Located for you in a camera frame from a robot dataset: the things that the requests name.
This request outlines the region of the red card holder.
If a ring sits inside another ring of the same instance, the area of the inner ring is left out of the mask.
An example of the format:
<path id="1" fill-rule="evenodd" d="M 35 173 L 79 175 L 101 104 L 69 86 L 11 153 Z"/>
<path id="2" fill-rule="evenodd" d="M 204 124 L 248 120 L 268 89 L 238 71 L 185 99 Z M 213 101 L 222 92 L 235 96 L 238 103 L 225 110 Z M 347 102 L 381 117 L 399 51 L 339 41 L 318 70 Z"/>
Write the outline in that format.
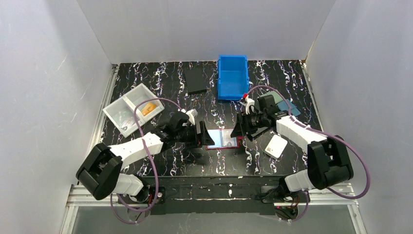
<path id="1" fill-rule="evenodd" d="M 213 129 L 208 130 L 208 133 L 214 145 L 206 146 L 206 150 L 221 150 L 221 149 L 235 149 L 240 147 L 239 139 L 231 137 L 233 129 Z"/>

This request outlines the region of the orange credit card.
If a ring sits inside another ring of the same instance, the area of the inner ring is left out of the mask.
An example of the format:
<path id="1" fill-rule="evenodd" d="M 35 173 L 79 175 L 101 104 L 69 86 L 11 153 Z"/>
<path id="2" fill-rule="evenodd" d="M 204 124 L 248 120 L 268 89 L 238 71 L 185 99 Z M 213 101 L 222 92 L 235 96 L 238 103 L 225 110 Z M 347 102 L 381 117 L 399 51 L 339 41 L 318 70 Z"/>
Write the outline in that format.
<path id="1" fill-rule="evenodd" d="M 147 102 L 146 105 L 142 108 L 141 113 L 143 116 L 147 116 L 149 113 L 154 111 L 157 108 L 157 105 L 153 102 Z"/>

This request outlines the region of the white divided tray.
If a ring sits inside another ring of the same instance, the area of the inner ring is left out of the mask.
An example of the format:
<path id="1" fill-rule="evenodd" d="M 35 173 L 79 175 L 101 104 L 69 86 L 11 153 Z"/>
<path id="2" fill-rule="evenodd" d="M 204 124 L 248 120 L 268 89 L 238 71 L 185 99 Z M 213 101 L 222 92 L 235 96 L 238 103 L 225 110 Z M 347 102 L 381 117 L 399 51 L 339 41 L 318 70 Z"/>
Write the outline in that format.
<path id="1" fill-rule="evenodd" d="M 103 108 L 103 112 L 120 133 L 124 137 L 128 137 L 138 130 L 139 126 L 141 127 L 150 122 L 165 109 L 163 104 L 155 98 L 156 95 L 141 83 Z M 157 105 L 157 108 L 147 116 L 143 116 L 141 110 L 147 102 L 153 102 Z M 133 119 L 135 124 L 127 131 L 123 131 L 120 124 L 126 119 Z"/>

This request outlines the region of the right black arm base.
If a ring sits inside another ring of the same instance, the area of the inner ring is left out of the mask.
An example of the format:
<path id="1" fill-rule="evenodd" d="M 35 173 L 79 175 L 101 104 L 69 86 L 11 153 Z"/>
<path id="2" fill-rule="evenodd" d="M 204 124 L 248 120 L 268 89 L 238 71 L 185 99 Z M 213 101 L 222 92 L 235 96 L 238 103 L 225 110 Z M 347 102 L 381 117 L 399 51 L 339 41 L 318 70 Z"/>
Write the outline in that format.
<path id="1" fill-rule="evenodd" d="M 300 202 L 300 195 L 303 195 L 306 202 L 304 210 L 300 214 L 298 214 L 298 204 Z M 278 187 L 270 186 L 270 188 L 266 192 L 258 193 L 257 195 L 255 195 L 254 199 L 261 201 L 262 203 L 275 203 L 276 200 L 283 200 L 284 202 L 286 202 L 287 197 L 292 198 L 292 203 L 290 206 L 287 206 L 286 209 L 288 211 L 296 212 L 295 214 L 287 214 L 287 212 L 284 212 L 282 208 L 276 208 L 276 211 L 283 213 L 281 216 L 279 216 L 279 221 L 285 221 L 289 223 L 298 221 L 306 214 L 308 210 L 310 201 L 308 190 L 289 192 L 281 185 L 279 185 Z"/>

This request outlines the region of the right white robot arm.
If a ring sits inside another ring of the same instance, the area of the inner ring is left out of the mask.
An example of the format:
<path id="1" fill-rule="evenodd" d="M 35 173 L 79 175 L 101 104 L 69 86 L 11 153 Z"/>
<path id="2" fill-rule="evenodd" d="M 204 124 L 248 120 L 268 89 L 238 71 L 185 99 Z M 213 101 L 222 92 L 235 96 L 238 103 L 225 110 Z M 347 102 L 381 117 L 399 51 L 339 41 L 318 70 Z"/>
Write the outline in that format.
<path id="1" fill-rule="evenodd" d="M 354 171 L 346 146 L 339 137 L 324 136 L 305 127 L 295 116 L 281 111 L 272 96 L 258 98 L 259 107 L 248 94 L 240 100 L 245 111 L 237 114 L 237 122 L 231 137 L 248 137 L 254 140 L 274 130 L 265 152 L 279 158 L 290 140 L 307 155 L 307 169 L 282 177 L 276 188 L 261 192 L 259 198 L 267 195 L 285 197 L 294 192 L 312 189 L 326 189 L 330 186 L 353 178 Z"/>

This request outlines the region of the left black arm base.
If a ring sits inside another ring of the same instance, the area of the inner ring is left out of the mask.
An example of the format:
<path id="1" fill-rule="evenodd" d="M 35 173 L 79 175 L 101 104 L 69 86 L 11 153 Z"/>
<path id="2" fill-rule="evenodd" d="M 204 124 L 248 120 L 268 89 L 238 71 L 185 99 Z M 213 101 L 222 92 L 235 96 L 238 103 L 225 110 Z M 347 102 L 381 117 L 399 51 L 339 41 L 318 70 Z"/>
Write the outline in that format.
<path id="1" fill-rule="evenodd" d="M 156 204 L 163 204 L 165 203 L 166 200 L 166 188 L 165 187 L 159 187 L 158 188 L 158 193 L 155 193 L 155 186 L 146 186 L 144 187 L 137 196 L 131 196 L 131 195 L 120 195 L 120 197 L 126 202 L 127 204 L 146 204 L 150 205 L 152 204 L 153 201 L 155 201 Z"/>

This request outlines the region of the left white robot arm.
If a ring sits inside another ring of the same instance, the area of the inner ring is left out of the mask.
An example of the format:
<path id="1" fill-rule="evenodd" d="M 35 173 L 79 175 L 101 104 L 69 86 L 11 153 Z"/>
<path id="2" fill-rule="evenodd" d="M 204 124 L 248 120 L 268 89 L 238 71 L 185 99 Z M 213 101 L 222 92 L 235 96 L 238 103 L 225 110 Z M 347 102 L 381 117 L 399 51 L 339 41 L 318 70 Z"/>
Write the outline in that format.
<path id="1" fill-rule="evenodd" d="M 143 137 L 112 146 L 96 144 L 78 169 L 76 178 L 96 200 L 113 193 L 136 198 L 154 195 L 155 188 L 136 175 L 124 174 L 123 169 L 148 155 L 160 154 L 175 143 L 183 143 L 190 148 L 214 145 L 205 122 L 196 124 L 195 115 L 194 109 L 178 111 L 167 123 Z"/>

